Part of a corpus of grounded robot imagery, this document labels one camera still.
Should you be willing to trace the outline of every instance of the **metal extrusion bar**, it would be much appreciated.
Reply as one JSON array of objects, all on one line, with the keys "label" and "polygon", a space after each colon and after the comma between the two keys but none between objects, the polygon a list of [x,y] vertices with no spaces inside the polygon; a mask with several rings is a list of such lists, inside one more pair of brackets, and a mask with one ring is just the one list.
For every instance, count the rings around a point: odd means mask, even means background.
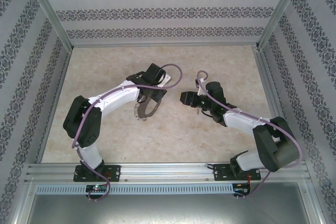
[{"label": "metal extrusion bar", "polygon": [[277,26],[279,19],[282,17],[284,11],[286,10],[290,0],[280,0],[277,7],[275,8],[274,12],[271,15],[271,18],[269,19],[264,31],[262,32],[262,35],[258,41],[259,49],[262,50],[269,37],[271,36],[273,30]]},{"label": "metal extrusion bar", "polygon": [[[217,184],[245,183],[242,181],[214,180],[213,171],[206,166],[210,163],[148,163],[121,165],[120,181],[113,184]],[[35,185],[80,184],[73,181],[77,164],[30,164],[25,183]],[[266,170],[260,170],[265,177]],[[290,169],[280,169],[272,173],[266,182],[302,182],[311,181],[305,162]]]},{"label": "metal extrusion bar", "polygon": [[298,186],[310,224],[326,224],[326,219],[324,218],[312,182],[300,182]]},{"label": "metal extrusion bar", "polygon": [[53,6],[51,5],[49,0],[38,0],[38,3],[40,4],[41,8],[43,9],[44,13],[50,20],[50,23],[52,24],[53,28],[55,29],[58,37],[62,41],[62,44],[66,48],[67,52],[71,52],[73,49],[73,45],[71,43],[71,40],[65,31],[61,21],[59,20]]},{"label": "metal extrusion bar", "polygon": [[260,79],[262,82],[262,86],[264,87],[267,103],[271,115],[273,117],[281,116],[283,117],[283,112],[280,106],[279,98],[277,96],[277,92],[274,87],[274,83],[272,82],[272,78],[270,76],[270,72],[268,66],[266,64],[265,56],[263,51],[254,50],[253,54],[256,59],[257,68],[260,74]]},{"label": "metal extrusion bar", "polygon": [[20,192],[20,197],[15,208],[14,216],[8,223],[28,223],[31,207],[33,206],[34,198],[36,195],[36,188],[37,186],[34,184],[23,185],[22,191]]}]

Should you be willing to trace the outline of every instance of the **aluminum frame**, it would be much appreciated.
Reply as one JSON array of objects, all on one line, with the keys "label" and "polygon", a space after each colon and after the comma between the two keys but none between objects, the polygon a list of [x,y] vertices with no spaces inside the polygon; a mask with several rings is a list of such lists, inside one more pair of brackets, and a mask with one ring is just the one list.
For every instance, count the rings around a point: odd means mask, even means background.
[{"label": "aluminum frame", "polygon": [[[232,184],[245,183],[242,181],[215,181],[213,171],[207,168],[212,163],[129,163],[121,165],[120,181],[111,185],[171,185],[171,184]],[[22,193],[18,200],[11,224],[27,223],[33,206],[38,185],[90,185],[95,183],[77,183],[73,181],[73,173],[78,164],[30,164]],[[260,170],[261,177],[267,174],[266,170]],[[316,196],[315,189],[308,172],[305,161],[294,168],[280,169],[271,173],[266,183],[292,182],[298,183],[302,201],[306,208],[311,224],[325,224],[321,206]]]}]

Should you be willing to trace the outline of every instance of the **floor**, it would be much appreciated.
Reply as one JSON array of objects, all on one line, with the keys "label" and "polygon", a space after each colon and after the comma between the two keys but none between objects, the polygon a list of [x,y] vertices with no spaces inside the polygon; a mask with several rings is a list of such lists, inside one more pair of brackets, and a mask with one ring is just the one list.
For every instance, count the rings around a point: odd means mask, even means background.
[{"label": "floor", "polygon": [[[222,127],[180,102],[180,93],[197,91],[196,73],[219,81],[227,102],[257,116],[270,117],[265,93],[250,46],[75,48],[52,123],[44,163],[77,163],[71,139],[62,128],[75,97],[101,94],[127,76],[146,71],[151,63],[178,64],[181,83],[167,92],[158,111],[146,121],[134,115],[136,102],[119,107],[102,122],[97,146],[105,162],[225,162],[245,150],[254,139]],[[166,69],[174,83],[179,72]]]}]

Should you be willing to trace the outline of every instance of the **metal panel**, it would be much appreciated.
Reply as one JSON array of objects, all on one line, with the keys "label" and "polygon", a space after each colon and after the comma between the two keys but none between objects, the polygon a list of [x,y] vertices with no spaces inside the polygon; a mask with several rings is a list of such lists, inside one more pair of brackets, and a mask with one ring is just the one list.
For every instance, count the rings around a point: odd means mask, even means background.
[{"label": "metal panel", "polygon": [[269,183],[252,197],[114,195],[92,203],[80,195],[36,195],[28,223],[309,223],[297,184]]},{"label": "metal panel", "polygon": [[[37,195],[83,195],[86,185],[38,185]],[[114,185],[110,195],[233,194],[232,184]]]}]

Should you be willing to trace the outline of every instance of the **enclosure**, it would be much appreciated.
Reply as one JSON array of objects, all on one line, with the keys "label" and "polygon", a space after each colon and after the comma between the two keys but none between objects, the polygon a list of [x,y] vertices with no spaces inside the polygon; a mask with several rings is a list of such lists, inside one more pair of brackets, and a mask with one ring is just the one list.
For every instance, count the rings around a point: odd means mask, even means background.
[{"label": "enclosure", "polygon": [[[336,223],[335,15],[336,0],[0,0],[0,223]],[[151,63],[182,81],[146,120],[135,101],[104,118],[97,147],[119,181],[87,202],[70,106]],[[223,194],[246,181],[207,166],[255,141],[180,102],[199,70],[243,111],[283,117],[302,148],[245,201]]]}]

